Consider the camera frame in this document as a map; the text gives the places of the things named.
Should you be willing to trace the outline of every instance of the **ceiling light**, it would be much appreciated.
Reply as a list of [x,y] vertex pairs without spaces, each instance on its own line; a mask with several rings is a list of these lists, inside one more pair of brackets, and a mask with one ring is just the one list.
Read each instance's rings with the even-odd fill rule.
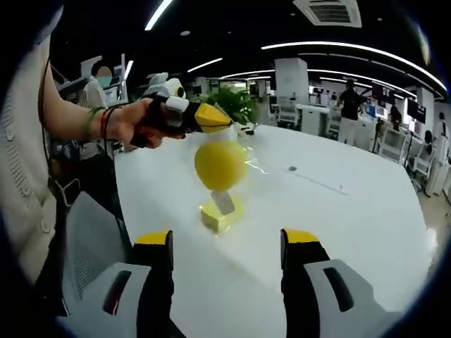
[[259,73],[274,73],[276,70],[268,69],[268,70],[257,70],[254,72],[245,72],[245,73],[236,73],[231,75],[223,76],[221,79],[227,79],[228,77],[240,76],[240,75],[249,75],[249,74],[259,74]]
[[247,79],[247,81],[251,81],[251,80],[262,80],[262,79],[271,79],[271,76],[256,76],[256,77],[250,77],[249,79]]
[[163,15],[164,11],[169,7],[172,1],[173,0],[163,0],[153,16],[150,18],[144,30],[151,30],[155,26],[158,19]]
[[127,79],[128,74],[130,74],[130,71],[132,69],[133,61],[128,61],[127,68],[125,69],[124,78]]
[[393,88],[393,89],[400,90],[401,92],[404,92],[404,93],[406,93],[406,94],[408,94],[408,95],[413,96],[414,98],[416,98],[416,95],[415,95],[415,94],[409,92],[408,90],[406,90],[406,89],[404,89],[404,88],[395,86],[395,85],[393,85],[393,84],[390,84],[390,83],[387,83],[387,82],[384,82],[384,81],[380,81],[380,80],[377,80],[377,79],[373,79],[372,77],[367,77],[367,76],[362,76],[362,75],[355,75],[355,74],[344,73],[344,72],[337,72],[337,71],[335,71],[335,70],[308,69],[307,71],[308,71],[308,72],[317,72],[317,73],[339,74],[339,75],[345,75],[345,76],[351,76],[351,77],[359,77],[359,78],[361,78],[361,79],[373,81],[373,82],[375,82],[375,83],[382,84],[382,85],[385,85],[385,86],[387,86],[387,87],[391,87],[391,88]]
[[[347,82],[347,80],[334,79],[334,78],[331,78],[331,77],[320,77],[320,80],[325,80],[325,81],[335,81],[335,82],[343,82],[343,83],[346,83],[346,82]],[[373,86],[370,86],[369,84],[367,85],[367,84],[363,84],[363,83],[360,83],[360,82],[355,82],[354,84],[355,84],[356,86],[363,87],[363,88],[373,88]]]
[[212,61],[203,63],[203,64],[201,64],[201,65],[198,65],[197,67],[191,68],[188,72],[189,72],[189,73],[194,72],[196,69],[205,67],[206,65],[211,65],[212,63],[219,62],[219,61],[222,61],[222,60],[223,60],[223,58],[217,58],[216,60],[212,60]]
[[405,58],[401,58],[399,56],[396,56],[395,54],[388,53],[386,51],[381,51],[380,49],[375,49],[371,47],[361,46],[358,44],[347,44],[344,42],[325,42],[325,41],[312,41],[312,42],[289,42],[287,44],[273,44],[270,46],[264,46],[261,49],[274,49],[274,48],[281,48],[281,47],[290,47],[290,46],[337,46],[337,47],[348,47],[348,48],[354,48],[354,49],[361,49],[364,51],[370,51],[372,53],[377,53],[380,55],[387,56],[389,58],[392,58],[394,60],[397,60],[399,62],[402,62],[406,65],[409,65],[410,67],[418,70],[419,72],[423,73],[427,77],[429,77],[432,81],[437,83],[440,87],[442,87],[444,90],[447,91],[446,86],[434,75],[430,74],[427,70],[424,70],[423,68],[417,66],[415,63],[412,63]]

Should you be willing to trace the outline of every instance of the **white cardigan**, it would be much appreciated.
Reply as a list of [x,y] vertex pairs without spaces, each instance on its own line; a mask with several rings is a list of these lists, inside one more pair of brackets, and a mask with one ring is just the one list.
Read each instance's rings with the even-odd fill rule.
[[0,207],[13,248],[33,283],[47,258],[56,222],[37,109],[49,44],[50,37],[24,58],[0,117]]

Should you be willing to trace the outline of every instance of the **yellow sponge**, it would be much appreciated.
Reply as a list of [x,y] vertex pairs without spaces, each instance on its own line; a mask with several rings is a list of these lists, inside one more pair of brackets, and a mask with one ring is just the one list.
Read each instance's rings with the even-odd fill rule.
[[200,207],[200,214],[204,225],[216,234],[227,230],[233,223],[239,221],[243,214],[242,199],[239,196],[231,196],[235,211],[227,215],[223,215],[213,199],[209,199]]

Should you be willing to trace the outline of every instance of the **yellow ball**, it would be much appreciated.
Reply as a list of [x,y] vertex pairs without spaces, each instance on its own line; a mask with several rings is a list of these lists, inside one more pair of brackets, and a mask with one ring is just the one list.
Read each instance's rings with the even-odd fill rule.
[[246,175],[246,153],[237,142],[207,142],[197,150],[194,167],[207,189],[224,192]]

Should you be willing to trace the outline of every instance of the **wrist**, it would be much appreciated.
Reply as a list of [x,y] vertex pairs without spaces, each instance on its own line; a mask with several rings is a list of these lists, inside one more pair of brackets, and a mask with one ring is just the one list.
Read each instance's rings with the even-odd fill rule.
[[111,112],[110,118],[106,121],[106,138],[123,141],[121,137],[121,130],[123,129],[123,126],[123,109],[116,108]]
[[107,139],[117,139],[121,141],[122,108],[116,108],[111,113],[108,124],[105,125],[105,118],[111,109],[102,109],[98,111],[90,125],[90,134],[92,139],[103,139],[102,128],[106,128]]

